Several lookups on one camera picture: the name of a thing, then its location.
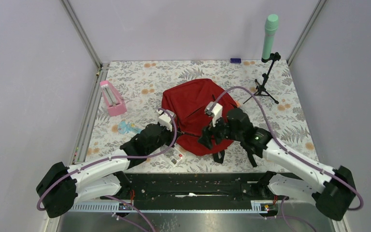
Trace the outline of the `red backpack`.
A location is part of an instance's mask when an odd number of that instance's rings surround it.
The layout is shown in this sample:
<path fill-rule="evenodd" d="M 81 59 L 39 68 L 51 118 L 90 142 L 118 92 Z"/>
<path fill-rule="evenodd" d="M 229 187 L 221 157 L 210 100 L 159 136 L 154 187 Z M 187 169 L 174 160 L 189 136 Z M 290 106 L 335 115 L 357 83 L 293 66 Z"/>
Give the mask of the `red backpack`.
<path fill-rule="evenodd" d="M 164 109 L 176 114 L 179 134 L 177 143 L 182 148 L 196 156 L 212 154 L 216 162 L 222 163 L 226 149 L 208 150 L 198 142 L 202 129 L 209 124 L 209 119 L 211 119 L 204 113 L 209 102 L 220 103 L 223 106 L 225 102 L 232 102 L 237 106 L 235 100 L 210 79 L 196 79 L 165 90 L 161 105 Z M 256 130 L 247 114 L 237 106 L 227 113 L 227 125 L 228 139 L 240 142 L 251 164 L 256 167 L 257 164 L 253 157 L 255 148 L 243 138 L 245 135 L 253 135 Z"/>

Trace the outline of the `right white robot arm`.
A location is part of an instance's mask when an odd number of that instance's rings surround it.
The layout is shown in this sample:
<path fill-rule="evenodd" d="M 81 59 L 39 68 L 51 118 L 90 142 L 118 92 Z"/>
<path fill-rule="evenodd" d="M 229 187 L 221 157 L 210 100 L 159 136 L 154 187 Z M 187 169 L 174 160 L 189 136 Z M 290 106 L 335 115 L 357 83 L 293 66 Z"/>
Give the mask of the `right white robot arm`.
<path fill-rule="evenodd" d="M 210 102 L 205 114 L 212 117 L 202 130 L 199 143 L 209 149 L 226 139 L 237 141 L 255 164 L 254 156 L 272 161 L 292 172 L 297 178 L 283 177 L 267 171 L 258 181 L 258 193 L 264 199 L 274 195 L 303 200 L 314 205 L 326 217 L 340 221 L 356 197 L 352 172 L 340 166 L 331 166 L 294 154 L 290 147 L 277 140 L 270 131 L 252 125 L 240 108 L 228 111 L 222 117 L 222 105 Z"/>

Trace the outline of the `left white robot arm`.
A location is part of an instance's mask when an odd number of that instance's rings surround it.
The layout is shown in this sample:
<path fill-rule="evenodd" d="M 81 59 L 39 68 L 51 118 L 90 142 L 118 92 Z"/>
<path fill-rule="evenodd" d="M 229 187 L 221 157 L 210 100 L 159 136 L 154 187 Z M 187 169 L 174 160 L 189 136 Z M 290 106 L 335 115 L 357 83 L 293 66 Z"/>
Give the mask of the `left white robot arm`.
<path fill-rule="evenodd" d="M 158 109 L 158 122 L 147 125 L 111 154 L 84 163 L 51 166 L 36 187 L 37 210 L 50 218 L 68 212 L 79 202 L 106 195 L 123 199 L 130 194 L 130 185 L 123 172 L 166 152 L 176 141 L 175 113 Z"/>

